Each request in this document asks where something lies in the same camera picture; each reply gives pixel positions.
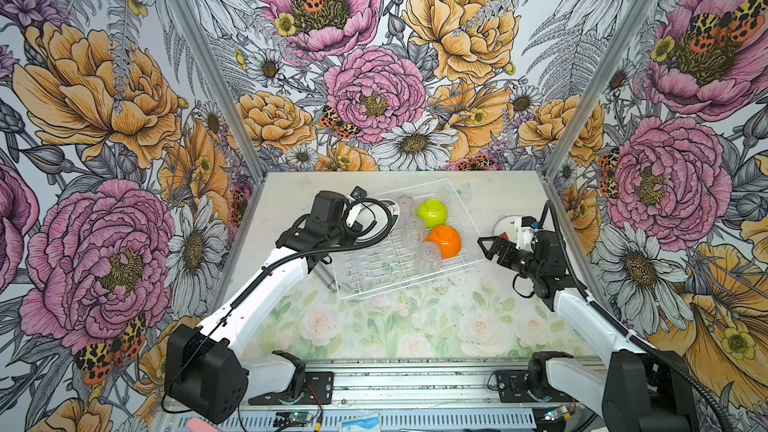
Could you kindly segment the white plate with emblem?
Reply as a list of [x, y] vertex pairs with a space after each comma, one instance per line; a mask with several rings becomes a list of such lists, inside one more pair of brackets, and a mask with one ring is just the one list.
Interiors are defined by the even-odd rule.
[[356, 242], [369, 241], [383, 232], [389, 225], [396, 226], [399, 209], [392, 199], [378, 199], [381, 205], [370, 201], [364, 202], [365, 208], [357, 217], [352, 228]]

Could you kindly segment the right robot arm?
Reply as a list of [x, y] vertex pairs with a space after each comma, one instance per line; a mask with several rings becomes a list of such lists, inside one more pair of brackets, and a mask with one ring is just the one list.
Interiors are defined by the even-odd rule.
[[573, 327], [603, 365], [596, 370], [569, 353], [536, 352], [524, 377], [497, 373], [502, 399], [570, 399], [610, 431], [698, 430], [694, 381], [681, 358], [641, 339], [589, 295], [559, 234], [536, 229], [531, 239], [489, 236], [477, 243], [486, 259], [530, 280], [534, 296]]

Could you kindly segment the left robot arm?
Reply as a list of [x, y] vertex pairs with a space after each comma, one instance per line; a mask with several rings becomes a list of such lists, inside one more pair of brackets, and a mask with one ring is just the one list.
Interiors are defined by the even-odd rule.
[[246, 399], [293, 401], [306, 387], [306, 365], [275, 351], [252, 364], [244, 354], [273, 309], [333, 252], [343, 252], [376, 227], [358, 221], [366, 206], [337, 192], [320, 191], [309, 213], [276, 240], [255, 274], [195, 326], [178, 326], [166, 349], [165, 394], [185, 411], [220, 424]]

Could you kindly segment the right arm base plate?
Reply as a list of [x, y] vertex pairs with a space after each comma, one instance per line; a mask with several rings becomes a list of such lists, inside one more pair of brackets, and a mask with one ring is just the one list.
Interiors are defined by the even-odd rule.
[[528, 372], [521, 369], [497, 370], [490, 386], [497, 392], [501, 403], [571, 403], [574, 399], [560, 391], [546, 389], [534, 391], [528, 382]]

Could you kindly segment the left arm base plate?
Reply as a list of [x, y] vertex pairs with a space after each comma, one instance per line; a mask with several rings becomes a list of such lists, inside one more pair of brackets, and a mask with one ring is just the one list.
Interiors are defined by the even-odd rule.
[[333, 398], [335, 374], [329, 371], [305, 373], [305, 381], [296, 397], [288, 392], [263, 394], [247, 399], [250, 406], [330, 405]]

